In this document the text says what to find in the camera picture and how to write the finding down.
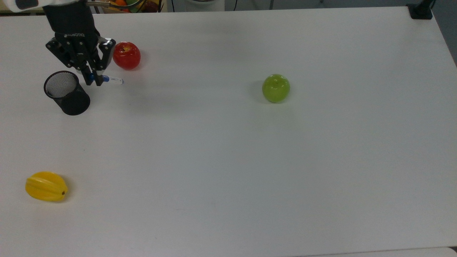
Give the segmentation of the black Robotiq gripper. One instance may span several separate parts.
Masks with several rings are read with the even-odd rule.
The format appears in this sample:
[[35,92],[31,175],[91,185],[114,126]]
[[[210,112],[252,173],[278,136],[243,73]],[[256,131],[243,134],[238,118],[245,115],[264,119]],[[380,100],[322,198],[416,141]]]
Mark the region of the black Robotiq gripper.
[[55,36],[46,48],[66,67],[75,68],[90,86],[94,71],[96,86],[103,84],[103,73],[111,63],[116,41],[100,36],[90,7],[86,3],[66,3],[43,7]]

